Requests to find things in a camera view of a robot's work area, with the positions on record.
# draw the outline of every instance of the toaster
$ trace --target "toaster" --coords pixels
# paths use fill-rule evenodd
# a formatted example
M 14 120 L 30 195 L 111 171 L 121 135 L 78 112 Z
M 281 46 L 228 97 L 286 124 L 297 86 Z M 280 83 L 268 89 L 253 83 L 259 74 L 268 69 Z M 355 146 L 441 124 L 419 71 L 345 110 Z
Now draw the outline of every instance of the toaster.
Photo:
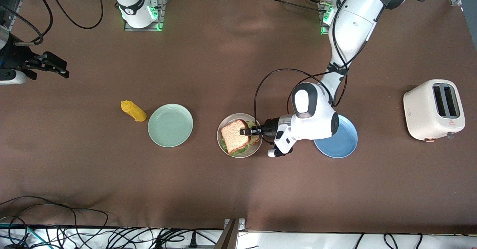
M 459 91 L 445 79 L 431 79 L 405 93 L 404 112 L 411 136 L 427 142 L 453 138 L 465 126 Z

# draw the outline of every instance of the blue plate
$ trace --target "blue plate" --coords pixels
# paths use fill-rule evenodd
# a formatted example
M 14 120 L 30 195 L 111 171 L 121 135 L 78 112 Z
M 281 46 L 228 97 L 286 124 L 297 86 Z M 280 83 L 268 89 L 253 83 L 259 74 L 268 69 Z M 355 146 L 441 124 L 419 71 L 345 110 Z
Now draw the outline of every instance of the blue plate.
M 332 137 L 314 140 L 316 147 L 332 158 L 349 156 L 358 146 L 358 132 L 353 123 L 344 116 L 338 117 L 339 127 Z

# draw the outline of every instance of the brown tablecloth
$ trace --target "brown tablecloth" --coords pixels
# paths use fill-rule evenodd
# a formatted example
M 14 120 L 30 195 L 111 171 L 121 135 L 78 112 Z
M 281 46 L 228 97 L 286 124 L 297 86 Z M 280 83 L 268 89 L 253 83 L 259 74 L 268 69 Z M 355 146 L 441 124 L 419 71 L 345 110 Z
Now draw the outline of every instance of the brown tablecloth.
M 223 118 L 253 113 L 259 81 L 293 67 L 325 70 L 331 58 L 316 12 L 271 0 L 172 0 L 162 32 L 124 32 L 114 0 L 93 30 L 76 28 L 53 0 L 54 26 L 35 52 L 68 62 L 70 79 L 40 72 L 37 81 L 0 86 L 1 199 L 36 195 L 111 214 L 109 225 L 221 227 L 246 217 L 252 230 L 469 233 L 477 231 L 477 53 L 459 7 L 448 0 L 406 1 L 384 11 L 351 65 L 337 111 L 358 130 L 356 151 L 330 159 L 312 141 L 292 154 L 233 159 L 216 141 Z M 81 25 L 99 17 L 97 0 L 60 0 Z M 305 0 L 288 0 L 314 7 Z M 40 30 L 40 0 L 21 12 Z M 34 37 L 21 21 L 14 34 Z M 262 87 L 258 117 L 286 113 L 303 76 L 279 73 Z M 428 79 L 457 84 L 466 127 L 433 144 L 407 132 L 403 94 Z M 148 115 L 178 103 L 194 118 L 191 137 L 163 148 L 148 124 L 121 111 L 131 100 Z M 2 215 L 37 203 L 15 202 Z M 61 208 L 37 207 L 28 223 L 68 223 Z M 83 212 L 79 224 L 100 225 Z

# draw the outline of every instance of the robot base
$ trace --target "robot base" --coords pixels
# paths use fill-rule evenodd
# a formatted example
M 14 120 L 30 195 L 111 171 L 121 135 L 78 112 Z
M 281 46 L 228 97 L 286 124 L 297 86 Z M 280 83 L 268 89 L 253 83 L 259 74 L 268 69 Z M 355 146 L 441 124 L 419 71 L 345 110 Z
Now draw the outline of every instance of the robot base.
M 145 28 L 133 28 L 131 25 L 128 25 L 124 21 L 124 31 L 145 31 L 145 32 L 155 32 L 162 31 L 162 26 L 164 25 L 164 15 L 165 15 L 165 4 L 167 0 L 149 0 L 150 6 L 157 6 L 157 10 L 151 10 L 151 15 L 156 17 L 154 21 L 146 26 Z

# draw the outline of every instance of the yellow squeeze bottle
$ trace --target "yellow squeeze bottle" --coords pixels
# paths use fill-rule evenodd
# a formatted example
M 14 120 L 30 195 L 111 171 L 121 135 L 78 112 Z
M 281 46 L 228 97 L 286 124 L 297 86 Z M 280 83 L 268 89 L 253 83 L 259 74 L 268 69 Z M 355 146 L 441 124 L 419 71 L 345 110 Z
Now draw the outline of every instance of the yellow squeeze bottle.
M 141 108 L 131 101 L 121 101 L 121 109 L 137 122 L 143 122 L 148 117 Z

